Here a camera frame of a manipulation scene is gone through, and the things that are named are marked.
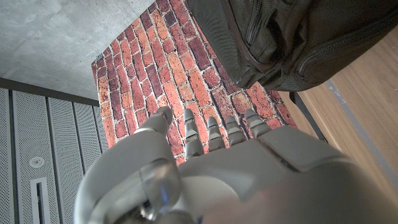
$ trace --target black bag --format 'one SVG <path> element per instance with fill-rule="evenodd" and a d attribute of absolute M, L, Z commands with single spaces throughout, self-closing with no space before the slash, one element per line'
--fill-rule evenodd
<path fill-rule="evenodd" d="M 317 86 L 382 39 L 397 0 L 187 0 L 232 81 L 268 90 Z"/>

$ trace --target concrete ceiling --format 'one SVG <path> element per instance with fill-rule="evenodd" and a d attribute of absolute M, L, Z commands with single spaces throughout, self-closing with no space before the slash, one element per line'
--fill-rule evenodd
<path fill-rule="evenodd" d="M 98 100 L 91 63 L 154 0 L 0 2 L 0 77 Z"/>

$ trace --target metal vent panel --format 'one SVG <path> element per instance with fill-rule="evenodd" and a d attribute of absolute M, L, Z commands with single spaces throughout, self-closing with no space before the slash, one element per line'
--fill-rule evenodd
<path fill-rule="evenodd" d="M 14 129 L 19 220 L 33 223 L 30 180 L 47 178 L 51 223 L 59 223 L 57 193 L 49 134 L 47 107 L 43 96 L 13 91 Z M 33 168 L 33 157 L 44 159 L 44 165 Z"/>
<path fill-rule="evenodd" d="M 80 146 L 83 154 L 83 165 L 87 171 L 101 155 L 96 130 L 93 108 L 89 105 L 74 103 Z"/>
<path fill-rule="evenodd" d="M 106 140 L 104 125 L 102 123 L 101 109 L 98 106 L 93 106 L 95 120 L 97 122 L 97 131 L 99 136 L 99 144 L 101 145 L 102 152 L 108 150 L 108 141 Z"/>
<path fill-rule="evenodd" d="M 62 220 L 72 224 L 76 194 L 83 178 L 72 103 L 49 98 L 49 111 Z"/>
<path fill-rule="evenodd" d="M 14 223 L 8 90 L 0 88 L 0 223 Z"/>

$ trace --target brick wall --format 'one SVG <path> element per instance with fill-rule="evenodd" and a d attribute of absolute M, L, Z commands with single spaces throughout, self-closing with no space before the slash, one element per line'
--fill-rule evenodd
<path fill-rule="evenodd" d="M 184 108 L 194 112 L 205 149 L 209 116 L 218 120 L 224 140 L 229 114 L 251 135 L 243 120 L 247 108 L 272 128 L 295 127 L 278 92 L 258 83 L 248 90 L 234 86 L 182 0 L 157 0 L 91 67 L 110 147 L 166 105 L 174 113 L 167 138 L 178 163 L 184 158 Z"/>

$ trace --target wooden floor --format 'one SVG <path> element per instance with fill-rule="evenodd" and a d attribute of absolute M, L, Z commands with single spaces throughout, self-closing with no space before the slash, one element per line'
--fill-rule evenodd
<path fill-rule="evenodd" d="M 336 90 L 324 83 L 300 92 L 301 98 L 329 143 L 364 168 L 378 187 L 398 204 L 398 191 L 391 184 L 391 176 L 386 174 L 386 165 L 378 162 L 380 157 L 377 160 L 374 152 L 376 149 L 384 158 L 396 179 L 398 27 L 331 80 Z M 280 94 L 297 127 L 316 136 L 303 114 L 289 100 L 289 94 Z"/>

